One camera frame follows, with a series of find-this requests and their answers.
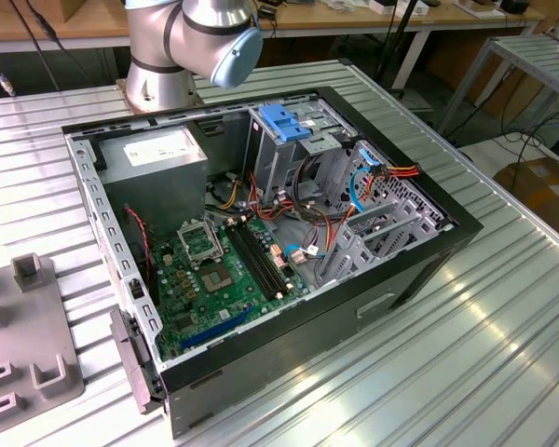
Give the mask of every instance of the metal table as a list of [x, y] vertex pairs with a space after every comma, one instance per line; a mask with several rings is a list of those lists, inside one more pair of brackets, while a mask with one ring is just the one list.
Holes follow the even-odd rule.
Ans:
[[447, 104], [443, 121], [439, 126], [439, 133], [443, 134], [447, 129], [447, 125], [456, 115], [457, 108], [464, 101], [476, 76], [480, 74], [492, 55], [501, 57], [503, 63], [485, 87], [477, 103], [481, 103], [488, 98], [511, 65], [523, 70], [527, 75], [536, 78], [552, 90], [548, 100], [545, 101], [545, 105], [541, 108], [542, 113], [546, 112], [556, 94], [559, 94], [558, 40], [545, 34], [493, 37], [484, 42], [472, 66], [459, 84], [456, 93]]
[[[484, 230], [411, 303], [186, 434], [186, 445], [559, 445], [559, 236], [353, 66], [255, 71], [206, 102], [329, 85]], [[92, 88], [0, 100], [0, 265], [54, 261], [87, 385], [78, 399], [0, 434], [0, 446], [171, 445], [162, 413], [138, 414], [108, 328], [116, 305], [60, 126], [128, 115]]]

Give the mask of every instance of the motherboard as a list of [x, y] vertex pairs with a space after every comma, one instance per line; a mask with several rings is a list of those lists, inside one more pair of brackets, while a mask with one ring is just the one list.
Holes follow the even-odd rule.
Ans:
[[263, 222], [204, 221], [152, 249], [157, 266], [163, 360], [306, 295]]

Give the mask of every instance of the wooden table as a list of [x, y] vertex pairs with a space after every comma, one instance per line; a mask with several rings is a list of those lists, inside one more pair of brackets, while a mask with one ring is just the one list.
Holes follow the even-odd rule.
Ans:
[[[443, 0], [429, 14], [410, 19], [406, 32], [416, 33], [402, 68], [393, 85], [403, 88], [412, 72], [420, 51], [432, 31], [467, 30], [484, 28], [521, 27], [522, 34], [532, 34], [544, 16], [529, 8], [525, 15], [507, 19], [481, 20]], [[285, 5], [278, 8], [276, 37], [310, 35], [380, 34], [389, 27], [390, 15], [376, 14], [370, 9], [357, 7], [352, 12], [336, 12], [323, 3], [315, 6]], [[396, 17], [394, 27], [399, 19]], [[45, 49], [57, 49], [45, 40], [33, 20], [29, 24]], [[88, 0], [66, 23], [52, 23], [62, 43], [68, 48], [125, 47], [129, 45], [129, 28], [124, 7], [119, 0]], [[261, 20], [265, 37], [272, 33], [267, 20]], [[34, 47], [14, 14], [0, 12], [0, 52], [32, 51]]]

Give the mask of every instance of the cardboard box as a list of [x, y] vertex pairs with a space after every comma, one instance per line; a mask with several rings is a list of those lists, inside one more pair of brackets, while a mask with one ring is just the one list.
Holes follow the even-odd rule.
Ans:
[[[508, 191], [515, 163], [497, 173], [495, 181]], [[559, 233], [559, 162], [552, 158], [520, 163], [511, 193]]]
[[[64, 23], [85, 3], [86, 0], [31, 0], [37, 12], [50, 23]], [[25, 18], [34, 20], [34, 15], [27, 7], [25, 0], [15, 0], [15, 5]], [[15, 14], [8, 0], [0, 0], [0, 11]]]

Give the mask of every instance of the ram slot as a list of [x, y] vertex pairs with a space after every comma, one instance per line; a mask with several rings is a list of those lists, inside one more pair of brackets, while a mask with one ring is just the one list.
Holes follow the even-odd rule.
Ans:
[[247, 228], [231, 228], [227, 231], [227, 236], [268, 301], [276, 299], [278, 292], [288, 291], [275, 266], [267, 259]]

